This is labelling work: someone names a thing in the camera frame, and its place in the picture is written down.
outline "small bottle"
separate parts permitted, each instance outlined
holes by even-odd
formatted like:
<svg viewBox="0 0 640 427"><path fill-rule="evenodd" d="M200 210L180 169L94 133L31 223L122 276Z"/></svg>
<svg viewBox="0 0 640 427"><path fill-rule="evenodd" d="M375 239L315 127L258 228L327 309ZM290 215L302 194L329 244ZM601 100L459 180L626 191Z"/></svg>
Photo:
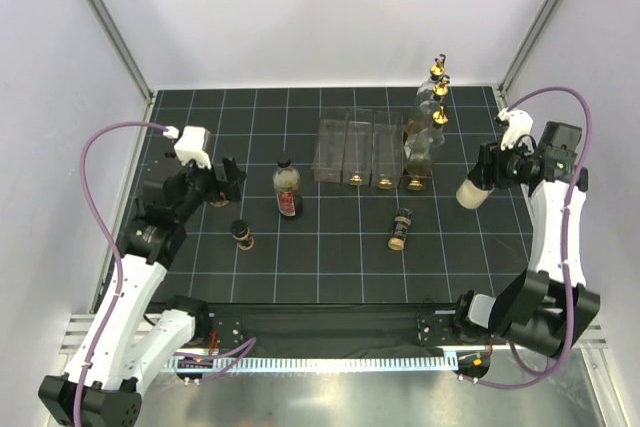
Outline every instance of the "small bottle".
<svg viewBox="0 0 640 427"><path fill-rule="evenodd" d="M448 121L445 106L441 105L433 113L431 125L417 135L405 164L407 175L411 177L410 190L423 189L423 179L432 177L435 158L444 145L442 129Z"/></svg>
<svg viewBox="0 0 640 427"><path fill-rule="evenodd" d="M273 188L276 191L278 210L285 219L295 219L302 215L300 195L300 172L291 167L291 159L286 153L278 156L278 170L273 174Z"/></svg>
<svg viewBox="0 0 640 427"><path fill-rule="evenodd" d="M233 238L238 242L240 250L251 250L255 241L251 236L249 225L242 219L234 220L229 227Z"/></svg>
<svg viewBox="0 0 640 427"><path fill-rule="evenodd" d="M413 102L414 107L418 107L421 103L431 98L433 87L438 82L440 82L440 79L442 79L442 76L445 74L445 68L444 68L445 60L447 60L447 56L444 54L440 54L437 58L434 59L435 63L431 66L431 69L429 70L429 78L425 80L420 85L420 87L418 87L416 99Z"/></svg>
<svg viewBox="0 0 640 427"><path fill-rule="evenodd" d="M422 102L417 108L412 110L403 137L405 158L409 158L418 134L428 129L433 123L433 114L440 110L440 103L448 92L449 76L445 75L442 77L442 80L433 87L429 100Z"/></svg>

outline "label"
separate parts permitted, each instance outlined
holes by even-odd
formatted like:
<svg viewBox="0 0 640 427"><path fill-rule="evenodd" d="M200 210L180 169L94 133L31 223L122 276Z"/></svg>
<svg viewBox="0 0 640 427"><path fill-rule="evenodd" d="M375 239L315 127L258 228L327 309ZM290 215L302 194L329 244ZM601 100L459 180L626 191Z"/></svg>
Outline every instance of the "label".
<svg viewBox="0 0 640 427"><path fill-rule="evenodd" d="M282 192L277 195L280 213L287 217L294 217L296 215L296 204L293 200L293 192Z"/></svg>

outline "white grid line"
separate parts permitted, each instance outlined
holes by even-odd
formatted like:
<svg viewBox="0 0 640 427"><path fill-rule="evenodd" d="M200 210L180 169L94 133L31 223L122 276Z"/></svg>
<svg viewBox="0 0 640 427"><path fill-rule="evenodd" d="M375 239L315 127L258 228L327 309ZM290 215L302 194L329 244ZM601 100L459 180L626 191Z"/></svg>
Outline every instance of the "white grid line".
<svg viewBox="0 0 640 427"><path fill-rule="evenodd" d="M438 196L440 199L455 199L456 196L455 195L439 195ZM247 199L272 199L273 196L271 195L247 195L246 197ZM318 197L317 195L307 195L305 196L306 199L357 199L358 196L357 195L321 195L320 197ZM389 195L363 195L362 198L364 199L394 199L395 196L389 194ZM417 194L417 195L398 195L398 198L400 199L433 199L434 196L433 195L426 195L426 194ZM496 198L499 199L507 199L507 196L496 196Z"/></svg>
<svg viewBox="0 0 640 427"><path fill-rule="evenodd" d="M388 117L388 121L389 121L389 125L391 125L391 107L389 106L389 89L387 87L385 87L384 89L386 98L387 98L387 115ZM391 149L392 149L392 155L393 155L393 139L391 140ZM398 210L400 210L400 198L398 196L398 186L396 185L394 187L394 190L396 192L396 207ZM403 276L403 280L404 280L404 298L405 298L405 302L409 303L409 289L407 287L407 267L405 264L405 258L404 258L404 249L400 252L400 254L402 255L402 276Z"/></svg>
<svg viewBox="0 0 640 427"><path fill-rule="evenodd" d="M174 272L174 271L169 271L167 272L167 275L193 275L191 272ZM274 275L275 276L275 272L236 272L235 274L233 272L196 272L195 275L233 275L233 276L245 276L245 275ZM321 272L321 273L316 273L316 272L280 272L278 274L280 277L284 277L284 276L296 276L296 275L304 275L307 277L311 277L311 276L351 276L351 277L362 277L363 275L365 277L376 277L376 276L387 276L387 277L400 277L404 274L400 274L398 272L375 272L375 273L359 273L359 272ZM478 273L478 272L450 272L448 274L443 274L443 273L435 273L435 272L407 272L406 276L407 277L466 277L466 276L477 276L477 277L486 277L487 274L484 273ZM502 277L517 277L518 274L514 274L514 273L508 273L508 272L498 272L495 274L491 274L494 277L496 276L502 276Z"/></svg>
<svg viewBox="0 0 640 427"><path fill-rule="evenodd" d="M140 166L147 166L149 165L149 163L147 162L143 162L143 163L139 163L138 165ZM251 166L251 167L272 167L274 164L272 162L238 162L238 166L242 166L242 167L246 167L247 165ZM313 165L313 162L296 162L296 165L298 166L311 166ZM438 165L475 165L475 164L466 164L464 162L438 162ZM222 164L215 164L216 167L222 167Z"/></svg>
<svg viewBox="0 0 640 427"><path fill-rule="evenodd" d="M318 123L320 123L320 119L322 118L322 89L320 89L319 94L319 102L320 106L318 108ZM316 269L317 269L317 277L316 277L316 303L320 303L320 202L322 201L322 197L320 196L320 182L318 182L318 252L316 259Z"/></svg>
<svg viewBox="0 0 640 427"><path fill-rule="evenodd" d="M495 132L469 132L469 133L465 133L464 135L494 135ZM219 134L220 137L282 137L283 135L285 135L285 133L256 133L256 134ZM288 134L290 137L317 137L318 133L316 132L315 134L312 133L300 133L300 134L292 134L289 133ZM446 132L445 137L453 137L453 136L457 136L458 133L457 132ZM158 134L158 133L153 133L151 134L151 137L162 137L162 134Z"/></svg>
<svg viewBox="0 0 640 427"><path fill-rule="evenodd" d="M220 124L222 123L222 114L224 112L224 101L227 96L227 91L225 90L222 94L222 106L220 107L220 115L218 116L218 126L216 128L216 140L213 141L213 152L211 154L211 162L213 163L216 158L216 149L218 148L218 133L220 133ZM207 212L207 204L206 202L202 206L202 214L200 214L200 231L202 232L202 226L204 225L204 218ZM193 272L191 275L191 284L189 284L189 297L191 297L191 293L193 292L193 282L196 278L196 265L198 264L198 252L200 251L200 240L202 239L201 235L198 235L198 240L196 241L196 251L195 256L193 258Z"/></svg>
<svg viewBox="0 0 640 427"><path fill-rule="evenodd" d="M449 268L447 265L447 251L444 248L444 235L442 232L442 223L440 222L440 208L438 207L438 196L436 195L436 182L435 179L431 179L431 186L433 188L433 199L436 206L436 217L438 218L438 229L440 234L440 245L442 246L442 262L444 264L444 272L447 275L447 290L449 291L449 302L453 302L451 295L451 282L449 282Z"/></svg>
<svg viewBox="0 0 640 427"><path fill-rule="evenodd" d="M290 106L292 109L318 109L320 108L319 105L291 105ZM325 105L325 107L340 107L338 105ZM381 105L361 105L360 108L362 109L378 109L380 107L384 107ZM411 109L413 106L412 105L390 105L389 106L391 109ZM286 106L284 105L261 105L261 106L256 106L256 110L260 110L260 109L284 109L286 108ZM484 105L458 105L456 106L456 109L484 109L485 106ZM162 110L162 111L170 111L170 110L176 110L176 111L180 111L180 110L184 110L185 107L158 107L158 110ZM206 106L198 106L198 107L193 107L193 110L219 110L222 109L222 107L218 107L217 105L212 105L209 107ZM239 109L239 110L249 110L249 109L253 109L253 107L251 107L250 105L234 105L233 107L227 107L227 109Z"/></svg>
<svg viewBox="0 0 640 427"><path fill-rule="evenodd" d="M487 101L487 94L485 94L484 89L482 89L482 95L484 95L484 103L487 104L487 114L489 114L489 120L491 121L491 128L496 133L496 137L498 136L498 132L496 131L495 122L493 121L493 116L491 115L491 107L489 106L489 102ZM513 206L513 215L516 216L516 224L518 224L518 231L520 232L520 240L522 240L522 250L524 251L524 256L527 259L527 263L529 262L529 253L527 252L527 244L524 241L524 235L522 235L522 228L520 227L520 219L518 219L518 211L516 210L516 202L513 199L513 193L511 189L509 191L509 198L511 199L511 205Z"/></svg>
<svg viewBox="0 0 640 427"><path fill-rule="evenodd" d="M289 122L289 92L287 89L287 108L284 114L284 140L282 141L282 151L287 150L287 123ZM278 262L280 261L280 222L282 222L282 215L278 213L278 237L276 237L276 266L275 266L275 279L273 281L273 303L276 303L276 293L278 291Z"/></svg>
<svg viewBox="0 0 640 427"><path fill-rule="evenodd" d="M357 122L358 121L358 107L355 105L356 103L356 89L355 87L352 89L353 91L353 118ZM349 125L347 123L347 136L349 135ZM355 134L355 144L356 144L356 166L358 164L358 134ZM358 189L358 230L360 231L360 273L362 274L362 278L360 280L360 288L362 289L362 303L364 304L364 251L362 249L362 207L360 206L360 186L356 187Z"/></svg>
<svg viewBox="0 0 640 427"><path fill-rule="evenodd" d="M453 89L451 89L451 102L453 102L453 106L455 107L456 99L453 96ZM468 163L467 152L465 151L465 148L464 148L464 139L462 137L462 132L460 132L460 144L462 144L462 155L464 156L464 161L465 163ZM482 226L480 225L480 216L478 215L478 210L476 209L474 213L476 215L476 220L478 221L478 230L480 231L480 234L482 234ZM484 245L484 237L482 235L480 235L480 240L482 241L482 253L484 254L484 261L487 266L487 274L489 275L489 286L491 287L491 295L495 297L496 293L495 293L495 289L493 288L493 281L491 280L491 270L489 269L489 258L487 257L487 248Z"/></svg>
<svg viewBox="0 0 640 427"><path fill-rule="evenodd" d="M253 232L253 235L278 235L277 232ZM198 232L198 231L189 231L187 235L230 235L229 232ZM280 235L390 235L389 232L281 232ZM407 234L409 237L413 235L520 235L518 232L409 232Z"/></svg>
<svg viewBox="0 0 640 427"><path fill-rule="evenodd" d="M256 89L255 96L253 98L253 115L251 116L251 132L249 134L249 148L247 149L247 160L251 158L251 139L253 136L253 124L256 120L256 102L258 101L258 89ZM249 165L245 167L245 172L247 174L247 178L249 177ZM242 214L244 213L244 194L247 190L247 180L244 181L244 186L242 187L242 201L240 202L240 218L242 218ZM231 294L229 295L229 302L233 302L233 292L236 287L236 273L238 271L238 251L240 248L236 245L236 256L233 261L233 278L231 279Z"/></svg>

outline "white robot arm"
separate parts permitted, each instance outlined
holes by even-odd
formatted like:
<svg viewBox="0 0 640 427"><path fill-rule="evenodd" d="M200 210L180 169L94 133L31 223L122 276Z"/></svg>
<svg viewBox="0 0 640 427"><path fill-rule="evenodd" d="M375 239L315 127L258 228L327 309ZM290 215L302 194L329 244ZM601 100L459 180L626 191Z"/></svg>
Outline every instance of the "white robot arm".
<svg viewBox="0 0 640 427"><path fill-rule="evenodd" d="M557 122L547 123L540 142L531 152L519 139L529 134L531 123L520 111L498 115L509 124L505 138L480 147L478 163L456 196L467 208L477 208L496 188L528 187L533 217L533 245L528 269L496 298L473 291L462 296L458 317L470 331L496 335L547 357L562 350L566 324L564 277L560 264L560 231L564 199L573 175L575 149L581 129ZM600 308L600 297L586 290L580 264L580 214L586 199L588 172L580 180L569 205L568 259L573 287L574 342Z"/></svg>
<svg viewBox="0 0 640 427"><path fill-rule="evenodd" d="M165 137L176 140L179 132L169 127ZM212 331L206 302L176 296L153 329L137 345L134 335L156 289L163 281L175 254L186 238L184 224L204 202L241 199L246 174L233 159L223 159L224 177L218 178L208 151L209 132L187 126L175 143L180 171L162 182L147 181L138 212L124 231L122 289L110 280L104 299L80 349L61 376L46 376L38 395L53 418L71 425L73 398L87 349L99 334L83 386L81 418L94 426L133 425L142 397L166 362L183 345L199 344ZM100 325L114 295L118 301L102 332Z"/></svg>

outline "black table surface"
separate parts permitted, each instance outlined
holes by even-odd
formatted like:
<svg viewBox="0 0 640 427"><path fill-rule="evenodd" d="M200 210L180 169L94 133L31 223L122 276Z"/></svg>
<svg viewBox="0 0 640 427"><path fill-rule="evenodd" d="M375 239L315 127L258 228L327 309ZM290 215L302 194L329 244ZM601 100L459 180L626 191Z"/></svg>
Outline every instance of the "black table surface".
<svg viewBox="0 0 640 427"><path fill-rule="evenodd" d="M243 200L201 207L153 300L181 294L208 302L451 302L469 289L496 295L527 267L531 221L519 188L494 192L477 211L455 191L477 160L478 146L500 133L489 87L453 87L445 146L424 192L318 184L313 162L322 107L355 106L406 115L416 87L170 90L158 93L151 119L206 127L212 158L234 157L247 172ZM280 218L273 192L283 149L302 176L304 213ZM149 132L123 222L149 176L169 175L171 143ZM398 207L413 211L403 252L387 247ZM255 246L242 251L229 234L247 221Z"/></svg>

